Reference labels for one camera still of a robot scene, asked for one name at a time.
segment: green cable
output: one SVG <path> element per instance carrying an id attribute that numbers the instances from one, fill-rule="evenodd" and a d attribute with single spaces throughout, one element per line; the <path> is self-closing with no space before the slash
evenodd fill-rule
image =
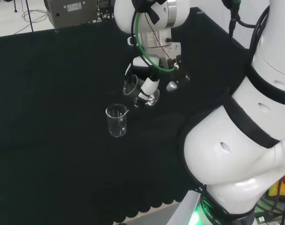
<path id="1" fill-rule="evenodd" d="M 161 70 L 163 72 L 172 72 L 175 70 L 175 68 L 172 68 L 172 69 L 164 69 L 164 68 L 161 68 L 159 67 L 156 63 L 154 63 L 150 57 L 148 57 L 148 55 L 146 54 L 146 52 L 143 50 L 143 47 L 141 46 L 141 43 L 139 41 L 139 38 L 138 38 L 138 23 L 139 23 L 139 18 L 140 18 L 140 13 L 137 13 L 137 16 L 136 16 L 136 25 L 135 25 L 135 35 L 136 35 L 136 41 L 137 41 L 137 44 L 138 44 L 138 47 L 139 49 L 141 50 L 141 53 L 146 57 L 146 59 L 155 67 L 157 68 L 158 70 Z"/>

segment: screw hole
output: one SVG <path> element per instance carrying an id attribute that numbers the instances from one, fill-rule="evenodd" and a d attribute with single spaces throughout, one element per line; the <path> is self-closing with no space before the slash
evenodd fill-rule
<path id="1" fill-rule="evenodd" d="M 231 149 L 223 142 L 220 142 L 220 146 L 222 147 L 222 149 L 226 152 L 231 152 Z"/>
<path id="2" fill-rule="evenodd" d="M 258 103 L 260 109 L 264 112 L 264 113 L 269 113 L 270 112 L 270 108 L 267 105 L 264 105 L 263 103 Z"/>
<path id="3" fill-rule="evenodd" d="M 277 88 L 282 89 L 282 90 L 285 89 L 285 84 L 283 82 L 280 82 L 280 81 L 273 81 L 273 82 Z"/>

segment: white floor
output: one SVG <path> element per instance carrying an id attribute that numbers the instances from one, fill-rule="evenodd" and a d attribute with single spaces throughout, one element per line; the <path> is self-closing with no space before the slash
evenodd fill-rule
<path id="1" fill-rule="evenodd" d="M 15 13 L 14 8 L 14 2 L 5 2 L 4 0 L 1 0 L 0 2 L 0 37 L 7 36 L 7 35 L 13 35 L 19 30 L 25 28 L 24 30 L 20 31 L 20 33 L 26 33 L 31 32 L 30 23 L 26 22 L 24 18 L 22 18 L 22 4 L 24 12 L 27 11 L 26 6 L 26 0 L 16 0 L 16 9 L 17 13 Z M 44 6 L 44 0 L 28 0 L 28 5 L 30 10 L 43 10 L 46 11 L 46 8 Z M 44 13 L 39 12 L 32 12 L 31 14 L 32 21 L 39 21 L 41 19 L 44 19 L 46 16 Z M 33 30 L 48 30 L 53 29 L 52 24 L 49 21 L 49 18 L 46 18 L 46 20 L 33 23 Z"/>

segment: black table cover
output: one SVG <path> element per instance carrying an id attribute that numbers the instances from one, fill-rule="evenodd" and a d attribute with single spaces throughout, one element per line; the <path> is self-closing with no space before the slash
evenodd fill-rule
<path id="1" fill-rule="evenodd" d="M 137 51 L 115 23 L 0 37 L 0 225 L 111 225 L 195 188 L 180 128 L 239 86 L 246 60 L 198 11 L 172 29 L 191 84 L 169 94 L 161 74 L 159 102 L 139 111 L 122 94 Z M 121 138 L 107 131 L 114 103 L 130 109 Z"/>

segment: empty beaker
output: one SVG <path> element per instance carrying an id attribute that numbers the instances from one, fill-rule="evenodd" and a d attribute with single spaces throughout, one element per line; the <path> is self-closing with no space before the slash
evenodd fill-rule
<path id="1" fill-rule="evenodd" d="M 121 137 L 127 132 L 127 107 L 121 104 L 110 105 L 106 109 L 108 130 L 110 135 Z"/>

